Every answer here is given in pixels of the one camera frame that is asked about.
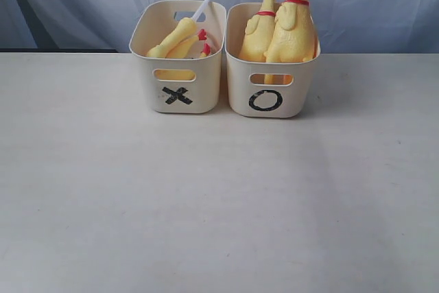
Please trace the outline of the cream bin marked X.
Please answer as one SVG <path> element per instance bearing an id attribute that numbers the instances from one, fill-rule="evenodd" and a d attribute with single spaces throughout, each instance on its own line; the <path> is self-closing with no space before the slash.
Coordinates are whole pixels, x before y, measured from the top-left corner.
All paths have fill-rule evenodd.
<path id="1" fill-rule="evenodd" d="M 197 30 L 205 29 L 215 40 L 217 51 L 201 59 L 150 58 L 148 50 L 157 46 L 184 17 L 191 17 L 203 1 L 165 0 L 149 5 L 130 40 L 136 70 L 141 74 L 150 107 L 162 113 L 205 113 L 217 104 L 220 93 L 222 47 L 226 8 L 210 0 L 197 20 Z M 158 69 L 188 69 L 192 81 L 158 80 Z"/>

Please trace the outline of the cream bin marked O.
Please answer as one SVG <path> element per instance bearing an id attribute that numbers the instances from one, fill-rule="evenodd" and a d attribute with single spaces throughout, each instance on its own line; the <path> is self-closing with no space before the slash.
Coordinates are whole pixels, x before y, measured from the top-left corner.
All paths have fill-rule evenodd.
<path id="1" fill-rule="evenodd" d="M 228 101 L 245 117 L 290 118 L 303 108 L 320 56 L 309 62 L 265 63 L 238 59 L 247 21 L 260 3 L 240 3 L 230 8 L 226 22 Z"/>

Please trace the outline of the broken chicken body half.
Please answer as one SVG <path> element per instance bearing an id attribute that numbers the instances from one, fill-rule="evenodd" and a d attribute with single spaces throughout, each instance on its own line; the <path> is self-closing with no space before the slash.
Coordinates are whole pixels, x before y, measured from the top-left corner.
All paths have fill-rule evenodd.
<path id="1" fill-rule="evenodd" d="M 171 59 L 201 59 L 214 54 L 217 51 L 216 42 L 205 30 L 201 29 L 197 35 L 188 37 L 178 43 L 167 55 Z M 154 73 L 158 80 L 169 81 L 192 81 L 195 73 L 188 69 L 158 69 Z"/>

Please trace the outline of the broken chicken head half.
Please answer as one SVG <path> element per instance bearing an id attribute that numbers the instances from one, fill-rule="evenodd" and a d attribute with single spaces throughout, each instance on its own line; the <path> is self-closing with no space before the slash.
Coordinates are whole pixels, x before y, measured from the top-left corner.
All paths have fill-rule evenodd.
<path id="1" fill-rule="evenodd" d="M 197 20 L 209 2 L 210 0 L 203 0 L 193 16 L 182 18 L 157 46 L 147 51 L 146 56 L 182 59 L 197 41 L 206 40 L 207 32 L 205 29 L 197 30 Z"/>

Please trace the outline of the blue backdrop cloth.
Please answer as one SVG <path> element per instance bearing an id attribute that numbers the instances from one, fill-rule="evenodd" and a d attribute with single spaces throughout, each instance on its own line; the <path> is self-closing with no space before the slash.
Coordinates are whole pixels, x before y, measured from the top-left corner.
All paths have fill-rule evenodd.
<path id="1" fill-rule="evenodd" d="M 1 48 L 126 52 L 162 0 L 1 0 Z M 215 0 L 226 8 L 260 0 Z M 326 53 L 436 53 L 438 0 L 310 0 Z"/>

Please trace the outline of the whole rubber chicken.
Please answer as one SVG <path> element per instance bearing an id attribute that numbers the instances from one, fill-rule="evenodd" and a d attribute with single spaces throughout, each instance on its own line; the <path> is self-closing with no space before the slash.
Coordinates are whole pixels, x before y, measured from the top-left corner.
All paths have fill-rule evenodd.
<path id="1" fill-rule="evenodd" d="M 309 0 L 284 0 L 275 16 L 267 63 L 302 63 L 312 60 L 318 48 Z"/>
<path id="2" fill-rule="evenodd" d="M 246 23 L 239 59 L 248 62 L 265 62 L 275 27 L 276 0 L 263 0 L 259 11 Z"/>

